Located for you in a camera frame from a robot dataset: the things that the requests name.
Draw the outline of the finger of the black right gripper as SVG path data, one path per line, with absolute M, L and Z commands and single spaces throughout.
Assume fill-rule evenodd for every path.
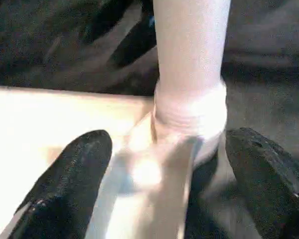
M 142 18 L 128 32 L 109 57 L 108 63 L 115 68 L 124 68 L 156 46 L 154 18 Z

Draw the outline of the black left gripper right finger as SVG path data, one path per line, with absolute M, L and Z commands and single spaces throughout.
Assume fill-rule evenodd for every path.
M 226 153 L 264 239 L 299 239 L 299 163 L 251 128 L 226 132 Z

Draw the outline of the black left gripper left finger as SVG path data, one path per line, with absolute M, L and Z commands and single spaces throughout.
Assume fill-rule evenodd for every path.
M 37 179 L 18 210 L 28 206 L 11 239 L 83 239 L 112 155 L 105 130 L 70 142 Z

